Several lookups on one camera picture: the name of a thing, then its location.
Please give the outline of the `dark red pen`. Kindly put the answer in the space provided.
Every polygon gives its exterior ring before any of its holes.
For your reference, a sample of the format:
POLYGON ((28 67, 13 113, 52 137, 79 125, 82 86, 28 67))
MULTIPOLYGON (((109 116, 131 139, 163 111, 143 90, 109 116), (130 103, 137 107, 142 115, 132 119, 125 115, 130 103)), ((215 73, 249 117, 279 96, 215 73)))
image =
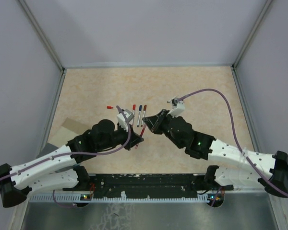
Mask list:
POLYGON ((143 118, 145 117, 146 108, 147 108, 147 105, 145 104, 144 107, 143 107, 143 114, 142 114, 142 119, 141 119, 141 127, 143 127, 143 125, 144 125, 143 118))

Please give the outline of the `red capped white pen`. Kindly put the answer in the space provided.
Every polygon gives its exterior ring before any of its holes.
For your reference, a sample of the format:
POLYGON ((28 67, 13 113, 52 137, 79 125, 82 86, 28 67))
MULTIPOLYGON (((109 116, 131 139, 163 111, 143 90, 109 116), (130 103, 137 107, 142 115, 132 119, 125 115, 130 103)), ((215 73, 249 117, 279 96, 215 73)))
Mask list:
POLYGON ((132 120, 131 120, 131 126, 133 126, 133 124, 134 124, 135 111, 136 111, 136 104, 134 104, 134 105, 132 106, 132 114, 133 114, 133 117, 132 117, 132 120))

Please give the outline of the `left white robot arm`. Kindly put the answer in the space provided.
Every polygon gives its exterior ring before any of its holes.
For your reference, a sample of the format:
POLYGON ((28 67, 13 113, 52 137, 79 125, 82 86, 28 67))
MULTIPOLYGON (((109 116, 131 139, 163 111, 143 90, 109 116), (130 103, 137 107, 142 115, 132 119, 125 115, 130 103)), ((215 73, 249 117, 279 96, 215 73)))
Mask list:
POLYGON ((2 206, 14 207, 42 191, 85 190, 90 177, 80 163, 121 149, 130 150, 143 140, 132 127, 123 128, 104 119, 43 157, 18 166, 3 164, 0 166, 2 206))

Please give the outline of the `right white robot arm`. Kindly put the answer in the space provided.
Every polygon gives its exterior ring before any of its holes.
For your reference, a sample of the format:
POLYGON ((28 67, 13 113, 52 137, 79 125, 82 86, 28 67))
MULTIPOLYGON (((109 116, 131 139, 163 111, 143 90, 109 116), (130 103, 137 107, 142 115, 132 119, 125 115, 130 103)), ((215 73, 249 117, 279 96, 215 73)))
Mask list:
POLYGON ((207 168, 204 182, 209 189, 229 185, 263 188, 271 195, 288 198, 287 153, 240 150, 211 135, 195 131, 181 116, 173 117, 165 109, 157 115, 143 118, 143 122, 152 133, 165 135, 190 157, 227 165, 207 168))

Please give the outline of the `blue end white pen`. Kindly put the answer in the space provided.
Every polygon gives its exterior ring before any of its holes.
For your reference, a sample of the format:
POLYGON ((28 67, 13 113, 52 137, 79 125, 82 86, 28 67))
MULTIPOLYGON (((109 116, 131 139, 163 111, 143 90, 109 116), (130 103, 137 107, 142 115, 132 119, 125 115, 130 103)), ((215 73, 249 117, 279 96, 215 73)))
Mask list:
POLYGON ((138 118, 137 118, 137 123, 136 126, 140 126, 140 121, 141 121, 141 113, 142 113, 142 105, 139 106, 139 111, 138 111, 138 118))

